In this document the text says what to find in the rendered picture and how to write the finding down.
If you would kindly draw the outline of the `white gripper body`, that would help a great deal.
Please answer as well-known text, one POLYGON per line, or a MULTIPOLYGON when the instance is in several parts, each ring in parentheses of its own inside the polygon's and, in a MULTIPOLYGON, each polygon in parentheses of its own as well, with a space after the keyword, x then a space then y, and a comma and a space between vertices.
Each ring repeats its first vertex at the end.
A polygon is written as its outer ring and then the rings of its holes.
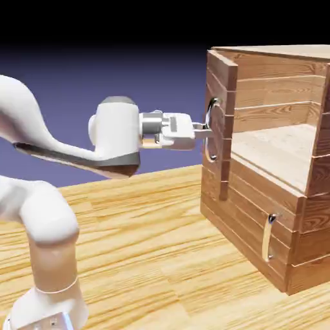
POLYGON ((191 117, 186 113, 163 113, 155 142, 169 150, 192 150, 195 147, 195 131, 191 117))

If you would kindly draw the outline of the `wooden cabinet door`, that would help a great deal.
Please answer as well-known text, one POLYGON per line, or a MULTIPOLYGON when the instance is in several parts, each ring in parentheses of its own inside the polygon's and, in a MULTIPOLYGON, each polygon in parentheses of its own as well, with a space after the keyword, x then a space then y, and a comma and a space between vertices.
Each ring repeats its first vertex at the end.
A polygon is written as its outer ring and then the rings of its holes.
POLYGON ((239 191, 230 187, 227 200, 220 200, 219 183, 214 174, 202 167, 201 213, 281 292, 292 295, 289 286, 297 231, 287 229, 280 221, 289 213, 270 202, 263 210, 239 191), (268 217, 276 217, 271 225, 270 258, 262 258, 264 227, 268 217))
POLYGON ((228 199, 237 73, 237 64, 214 50, 207 52, 204 120, 209 100, 217 97, 218 126, 210 148, 217 152, 218 159, 214 163, 208 162, 203 143, 202 165, 213 175, 211 182, 216 184, 217 199, 221 201, 228 199))

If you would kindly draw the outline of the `light wood cabinet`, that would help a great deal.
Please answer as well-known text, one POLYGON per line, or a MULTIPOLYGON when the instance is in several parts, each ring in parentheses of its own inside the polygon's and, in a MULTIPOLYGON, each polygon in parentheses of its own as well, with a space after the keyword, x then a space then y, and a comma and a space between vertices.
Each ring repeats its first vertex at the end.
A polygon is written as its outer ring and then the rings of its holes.
POLYGON ((238 66, 229 188, 289 213, 293 294, 330 282, 330 44, 210 50, 238 66))

